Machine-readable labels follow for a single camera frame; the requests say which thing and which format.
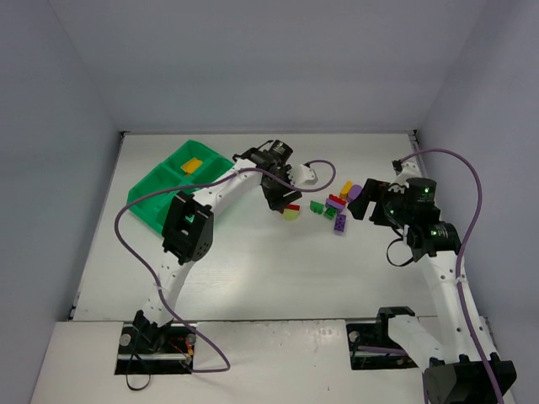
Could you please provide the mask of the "green compartment tray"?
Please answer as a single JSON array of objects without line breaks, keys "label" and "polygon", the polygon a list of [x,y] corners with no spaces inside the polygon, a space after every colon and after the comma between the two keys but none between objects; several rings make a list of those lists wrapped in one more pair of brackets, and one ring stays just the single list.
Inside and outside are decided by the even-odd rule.
[{"label": "green compartment tray", "polygon": [[[203,164],[195,173],[185,176],[181,166],[193,157],[200,159]],[[188,140],[134,185],[127,195],[127,201],[130,203],[161,189],[195,183],[212,183],[232,166],[231,160],[208,146],[198,141]],[[160,194],[132,206],[130,211],[160,235],[172,198],[172,193]]]}]

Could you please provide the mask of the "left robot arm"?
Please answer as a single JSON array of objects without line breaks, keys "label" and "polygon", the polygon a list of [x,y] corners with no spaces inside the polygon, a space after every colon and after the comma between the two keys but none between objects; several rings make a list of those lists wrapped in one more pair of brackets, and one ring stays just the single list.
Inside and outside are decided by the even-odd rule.
[{"label": "left robot arm", "polygon": [[215,219],[228,206],[258,186],[271,210],[283,210],[301,198],[300,192],[288,188],[293,184],[292,165],[287,162],[292,153],[280,140],[265,150],[252,147],[233,157],[234,165],[217,179],[217,186],[193,194],[179,191],[172,198],[162,236],[164,252],[176,262],[157,271],[156,292],[133,321],[144,350],[156,353],[167,342],[173,315],[165,306],[175,306],[189,271],[211,248]]}]

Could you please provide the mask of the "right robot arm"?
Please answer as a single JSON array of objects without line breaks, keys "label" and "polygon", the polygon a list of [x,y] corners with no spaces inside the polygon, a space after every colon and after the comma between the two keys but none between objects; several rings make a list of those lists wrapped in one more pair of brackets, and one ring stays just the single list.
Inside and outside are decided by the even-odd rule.
[{"label": "right robot arm", "polygon": [[386,183],[369,178],[349,210],[356,220],[375,205],[371,222],[400,231],[410,263],[421,267],[440,324],[437,339],[407,306],[382,307],[376,324],[383,342],[396,343],[422,372],[431,403],[501,403],[516,380],[502,360],[472,300],[456,228],[440,218],[435,181],[407,178]]}]

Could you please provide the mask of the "red long lego brick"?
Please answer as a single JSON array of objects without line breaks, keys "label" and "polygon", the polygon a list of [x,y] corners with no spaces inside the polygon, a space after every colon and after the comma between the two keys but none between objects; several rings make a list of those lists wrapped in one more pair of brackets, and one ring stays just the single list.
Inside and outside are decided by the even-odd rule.
[{"label": "red long lego brick", "polygon": [[344,199],[341,199],[340,197],[337,197],[334,194],[330,194],[327,201],[333,205],[346,206],[346,201]]}]

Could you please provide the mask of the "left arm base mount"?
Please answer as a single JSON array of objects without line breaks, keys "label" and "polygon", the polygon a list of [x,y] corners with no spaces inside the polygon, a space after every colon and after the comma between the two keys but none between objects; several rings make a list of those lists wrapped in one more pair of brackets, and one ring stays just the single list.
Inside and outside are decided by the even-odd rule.
[{"label": "left arm base mount", "polygon": [[125,324],[115,361],[116,375],[188,375],[193,370],[196,336],[185,327],[172,325],[157,348]]}]

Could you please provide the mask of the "purple oval lego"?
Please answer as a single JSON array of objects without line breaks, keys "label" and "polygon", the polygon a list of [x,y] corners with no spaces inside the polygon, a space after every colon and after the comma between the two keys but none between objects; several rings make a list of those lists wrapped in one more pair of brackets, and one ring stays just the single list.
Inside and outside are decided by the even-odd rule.
[{"label": "purple oval lego", "polygon": [[361,194],[361,191],[362,191],[362,186],[361,185],[353,184],[350,187],[350,190],[349,190],[349,192],[347,194],[347,197],[346,197],[347,202],[351,203],[355,199],[357,199],[359,197],[359,195]]}]

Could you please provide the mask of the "yellow oval lego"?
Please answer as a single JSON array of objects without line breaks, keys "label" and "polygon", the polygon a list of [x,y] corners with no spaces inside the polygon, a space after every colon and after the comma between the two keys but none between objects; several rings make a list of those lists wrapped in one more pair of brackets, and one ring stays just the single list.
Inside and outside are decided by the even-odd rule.
[{"label": "yellow oval lego", "polygon": [[181,170],[185,176],[189,176],[195,173],[202,164],[203,162],[200,159],[193,157],[181,166]]}]

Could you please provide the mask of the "purple curved lego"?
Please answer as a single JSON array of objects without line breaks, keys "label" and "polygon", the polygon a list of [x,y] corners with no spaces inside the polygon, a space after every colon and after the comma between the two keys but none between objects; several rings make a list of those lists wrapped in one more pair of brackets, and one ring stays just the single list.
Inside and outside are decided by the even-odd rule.
[{"label": "purple curved lego", "polygon": [[325,206],[327,208],[336,209],[337,211],[342,211],[344,209],[344,205],[330,198],[326,199]]}]

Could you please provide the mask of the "yellow curved lego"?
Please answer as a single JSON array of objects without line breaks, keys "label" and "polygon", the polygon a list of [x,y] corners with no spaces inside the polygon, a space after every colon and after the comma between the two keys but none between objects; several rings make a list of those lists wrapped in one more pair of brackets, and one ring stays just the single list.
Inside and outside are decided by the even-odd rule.
[{"label": "yellow curved lego", "polygon": [[343,200],[347,200],[349,192],[354,184],[351,181],[347,181],[339,192],[339,197]]}]

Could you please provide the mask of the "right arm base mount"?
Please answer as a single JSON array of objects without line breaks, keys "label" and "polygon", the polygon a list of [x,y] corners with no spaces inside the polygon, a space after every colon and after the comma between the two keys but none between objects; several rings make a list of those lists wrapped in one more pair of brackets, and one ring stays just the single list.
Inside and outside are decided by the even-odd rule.
[{"label": "right arm base mount", "polygon": [[417,364],[395,342],[378,336],[374,321],[345,324],[350,368],[363,370],[414,369]]}]

